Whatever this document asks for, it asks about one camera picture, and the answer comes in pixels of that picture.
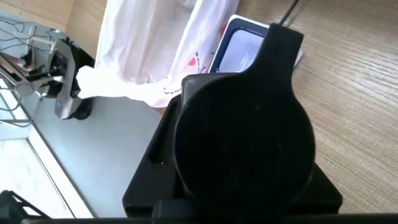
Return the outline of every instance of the white cloth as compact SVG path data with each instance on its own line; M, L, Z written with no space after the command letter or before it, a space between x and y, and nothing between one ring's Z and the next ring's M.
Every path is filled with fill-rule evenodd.
M197 0L190 9L194 2L108 1L95 67L76 76L78 96L126 96L166 107L184 77L207 71L239 0Z

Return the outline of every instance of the wood grain surface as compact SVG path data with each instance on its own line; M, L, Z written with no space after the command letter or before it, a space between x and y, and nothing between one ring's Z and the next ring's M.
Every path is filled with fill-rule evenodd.
M75 0L67 29L92 55L105 2ZM291 2L241 0L238 14L278 22ZM294 92L315 130L317 163L344 196L342 213L398 212L397 5L300 0L286 22L305 34Z
M0 10L66 31L74 0L0 0Z

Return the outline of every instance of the cable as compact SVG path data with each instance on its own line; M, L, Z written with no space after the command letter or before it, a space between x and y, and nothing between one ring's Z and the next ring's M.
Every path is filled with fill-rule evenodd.
M10 24L10 25L12 25L12 26L15 28L15 30L17 30L17 31L19 32L19 29L18 29L18 27L17 27L17 26L15 26L15 24L14 24L14 23L11 23L11 22L8 22L8 21L5 21L4 19L0 19L0 21L1 21L1 22L5 22L6 24Z
M33 35L31 35L30 37L16 37L15 34L13 34L12 32L8 32L8 31L6 31L6 30L4 30L4 29L2 29L2 28L0 28L0 31L3 31L3 32L5 32L5 33L7 33L7 34L9 34L9 35L13 35L15 39L20 39L20 40L29 40L29 39L31 39L32 37L49 37L50 39L52 39L52 36L51 36L51 35L44 36L44 35L36 35L36 34L33 34Z
M0 41L10 41L10 40L15 40L15 39L29 40L29 39L31 39L32 37L50 38L49 41L53 41L53 40L54 40L54 38L53 38L52 36L49 36L49 35L44 36L44 35L36 35L36 34L34 34L34 35L30 36L30 37L22 38L22 37L16 37L16 36L14 36L14 37L12 37L12 38L10 38L10 39L0 39Z
M22 21L17 21L15 19L10 19L9 17L2 16L2 15L0 15L0 19L5 20L5 21L9 21L9 22L16 22L16 23L22 22ZM23 23L25 23L25 24L28 24L28 23L35 24L35 22L32 22L32 21L24 21Z
M22 97L19 97L18 101L17 101L17 105L15 105L15 107L13 107L13 109L0 108L0 110L1 111L7 111L7 112L13 112L14 110L16 110L16 109L18 109L20 107L21 101L22 101Z
M25 44L25 43L14 44L14 45L10 45L10 46L7 46L7 47L3 47L3 48L0 49L0 51L9 49L9 48L11 48L11 47L22 46L22 45L27 45L28 47L32 47L33 49L37 49L37 50L39 50L39 51L41 51L41 52L43 52L43 53L45 53L45 54L50 54L50 53L48 53L48 52L51 51L51 50L43 50L43 49L40 49L40 48L38 48L38 47L34 47L34 46L30 45L30 44Z
M296 7L297 3L299 2L299 0L294 0L294 2L292 3L292 5L290 6L289 10L287 10L287 12L285 13L285 15L283 16L283 18L280 20L279 25L284 25L284 22L286 21L286 19L290 16L290 13L292 13L294 7Z
M51 28L51 29L49 29L49 30L46 32L46 34L48 34L48 35L50 36L50 41L54 41L54 40L55 40L54 37L52 37L52 35L50 34L50 32L53 31L53 30L55 30L55 29Z

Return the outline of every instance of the wire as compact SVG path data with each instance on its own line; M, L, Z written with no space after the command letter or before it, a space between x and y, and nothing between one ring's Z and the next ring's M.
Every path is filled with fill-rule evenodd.
M292 5L290 6L289 10L287 10L287 12L285 13L285 15L283 16L283 18L280 20L279 25L284 25L286 19L290 16L290 13L292 13L294 7L296 7L297 3L299 2L299 0L294 0L294 2L292 3Z
M7 111L7 112L13 112L14 110L18 109L18 107L21 105L21 101L22 101L22 97L18 98L17 101L17 105L15 105L15 107L13 107L13 109L7 109L7 108L0 108L1 111Z
M2 16L2 15L0 15L0 19L5 20L5 21L9 21L9 22L16 22L16 23L21 23L22 22L22 21L17 21L15 19L10 19L9 17ZM32 22L32 21L24 21L23 23L25 23L25 24L28 24L28 23L35 24L35 22Z
M25 31L25 24L26 24L26 23L34 23L34 22L19 22L19 21L12 21L12 20L9 20L9 21L12 21L12 22L9 22L9 21L7 21L7 20L5 20L5 19L0 19L1 22L5 22L6 24L12 25L12 26L15 28L15 30L18 31L18 32L20 32L20 33L23 33L23 32ZM18 29L18 27L16 26L16 25L18 25L18 24L22 24L22 30L21 30L21 31L20 31L20 30ZM11 33L11 32L8 32L8 31L6 31L6 30L0 29L0 31L3 31L3 32L5 32L5 33L7 33L7 34L9 34L9 35L13 35L13 37L10 38L10 39L0 39L0 41L10 41L10 40L15 40L15 39L17 39L19 42L21 42L21 43L24 44L24 45L27 45L27 46L29 46L29 47L32 47L33 49L37 49L37 50L40 50L40 51L42 51L42 52L48 54L48 52L46 52L46 50L40 49L40 48L38 48L38 47L31 46L31 45L29 45L29 44L24 43L24 42L21 41L21 40L29 40L29 39L31 39L31 38L33 38L33 37L41 37L41 38L49 38L49 41L54 41L54 38L53 38L52 35L50 34L50 32L53 31L53 30L54 30L54 29L49 29L49 30L46 32L46 33L48 34L47 36L45 36L45 35L36 35L36 34L34 34L34 35L31 35L30 37L20 38L20 37L16 37L16 35L13 34L13 33ZM6 48L4 48L4 49L8 49L8 48L10 48L10 47L15 47L15 46L18 46L18 45L12 45L12 46L6 47Z
M37 49L37 50L39 50L39 51L41 51L41 52L43 52L43 53L45 53L45 54L50 54L50 53L48 53L48 52L51 51L51 50L43 50L43 49L40 49L40 48L38 48L38 47L34 47L34 46L30 45L30 44L25 44L25 43L14 44L14 45L10 45L10 46L7 46L7 47L3 47L3 48L0 49L0 51L7 50L7 49L9 49L9 48L11 48L11 47L22 46L22 45L27 45L28 47L32 47L33 49Z
M6 18L6 17L4 17L4 16L0 16L0 21L12 25L18 32L24 32L24 31L25 31L25 24L28 24L28 23L33 23L33 24L34 24L34 23L35 23L35 22L21 22L21 21L15 21L15 20ZM18 24L21 24L21 25L22 25L22 30L21 30L21 31L19 31L19 29L16 27L16 25L18 25Z

